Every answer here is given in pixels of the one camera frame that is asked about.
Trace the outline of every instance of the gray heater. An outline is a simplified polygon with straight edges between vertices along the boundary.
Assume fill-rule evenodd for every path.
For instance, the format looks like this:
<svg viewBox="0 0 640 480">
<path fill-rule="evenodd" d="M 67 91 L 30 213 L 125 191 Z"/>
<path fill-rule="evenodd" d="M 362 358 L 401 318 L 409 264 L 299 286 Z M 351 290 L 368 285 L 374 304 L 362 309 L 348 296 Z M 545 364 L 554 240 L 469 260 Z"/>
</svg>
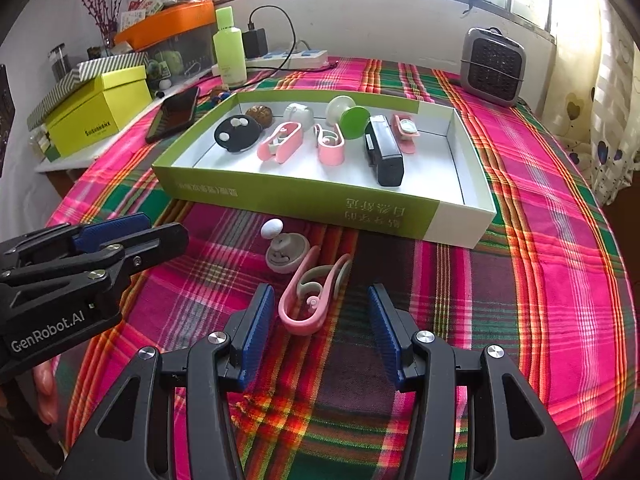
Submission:
<svg viewBox="0 0 640 480">
<path fill-rule="evenodd" d="M 523 47 L 492 27 L 472 28 L 462 51 L 460 84 L 470 94 L 501 106 L 518 100 L 527 56 Z"/>
</svg>

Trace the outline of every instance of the patterned curtain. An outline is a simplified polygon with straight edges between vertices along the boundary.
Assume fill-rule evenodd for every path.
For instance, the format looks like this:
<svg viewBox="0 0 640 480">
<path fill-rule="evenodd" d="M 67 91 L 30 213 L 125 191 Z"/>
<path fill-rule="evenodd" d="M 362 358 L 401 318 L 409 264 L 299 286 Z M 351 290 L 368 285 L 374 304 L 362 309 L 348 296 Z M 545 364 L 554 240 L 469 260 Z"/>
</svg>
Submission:
<svg viewBox="0 0 640 480">
<path fill-rule="evenodd" d="M 591 110 L 591 188 L 601 204 L 631 186 L 640 148 L 640 52 L 607 0 L 600 0 L 602 52 Z"/>
<path fill-rule="evenodd" d="M 606 205 L 640 169 L 640 52 L 607 0 L 553 0 L 552 33 L 542 123 Z"/>
</svg>

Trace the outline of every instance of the walnut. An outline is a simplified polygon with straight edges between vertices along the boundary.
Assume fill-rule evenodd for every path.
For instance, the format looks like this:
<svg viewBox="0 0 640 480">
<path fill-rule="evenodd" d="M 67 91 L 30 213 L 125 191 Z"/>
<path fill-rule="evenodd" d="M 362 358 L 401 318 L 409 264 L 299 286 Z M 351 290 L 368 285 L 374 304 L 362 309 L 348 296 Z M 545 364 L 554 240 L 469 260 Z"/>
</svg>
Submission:
<svg viewBox="0 0 640 480">
<path fill-rule="evenodd" d="M 254 118 L 263 128 L 268 128 L 273 124 L 273 112 L 268 106 L 255 105 L 249 108 L 244 114 Z"/>
</svg>

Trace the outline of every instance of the blue gripper pad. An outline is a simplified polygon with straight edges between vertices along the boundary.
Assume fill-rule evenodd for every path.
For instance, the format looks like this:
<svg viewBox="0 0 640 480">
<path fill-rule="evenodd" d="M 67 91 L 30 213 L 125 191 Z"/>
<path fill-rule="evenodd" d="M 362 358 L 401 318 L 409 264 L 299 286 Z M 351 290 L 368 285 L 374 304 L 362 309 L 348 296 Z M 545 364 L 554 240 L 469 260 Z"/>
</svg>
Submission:
<svg viewBox="0 0 640 480">
<path fill-rule="evenodd" d="M 385 365 L 386 376 L 394 384 L 396 390 L 402 390 L 405 376 L 402 371 L 401 350 L 398 340 L 391 329 L 385 309 L 378 297 L 376 289 L 369 287 L 369 319 L 378 351 Z"/>
<path fill-rule="evenodd" d="M 269 326 L 273 319 L 275 293 L 270 285 L 264 291 L 260 305 L 256 310 L 254 322 L 242 347 L 242 371 L 238 377 L 241 390 L 244 390 L 254 380 L 255 373 L 260 366 L 262 352 L 267 344 Z"/>
<path fill-rule="evenodd" d="M 110 240 L 147 229 L 151 229 L 151 220 L 144 213 L 122 216 L 82 228 L 80 234 L 74 236 L 74 245 L 80 253 L 95 253 Z"/>
</svg>

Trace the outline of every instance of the green and white box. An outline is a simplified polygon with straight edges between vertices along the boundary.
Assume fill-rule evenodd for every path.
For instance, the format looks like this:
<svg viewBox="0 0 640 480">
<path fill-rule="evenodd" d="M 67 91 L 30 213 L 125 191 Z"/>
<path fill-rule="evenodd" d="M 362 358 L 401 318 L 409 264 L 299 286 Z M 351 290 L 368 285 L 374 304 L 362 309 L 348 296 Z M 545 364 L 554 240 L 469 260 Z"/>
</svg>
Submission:
<svg viewBox="0 0 640 480">
<path fill-rule="evenodd" d="M 229 153 L 214 141 L 213 132 L 224 119 L 253 105 L 266 105 L 274 115 L 259 142 L 282 122 L 290 103 L 309 106 L 326 127 L 326 105 L 338 95 L 350 96 L 372 115 L 385 115 L 390 124 L 394 113 L 414 117 L 420 136 L 416 153 L 403 155 L 401 186 L 378 184 L 364 138 L 347 140 L 344 163 L 333 167 L 318 161 L 311 132 L 284 164 L 262 162 L 257 143 Z M 495 216 L 484 169 L 458 113 L 401 97 L 330 90 L 239 92 L 182 134 L 153 167 L 174 198 L 466 248 L 478 243 Z"/>
</svg>

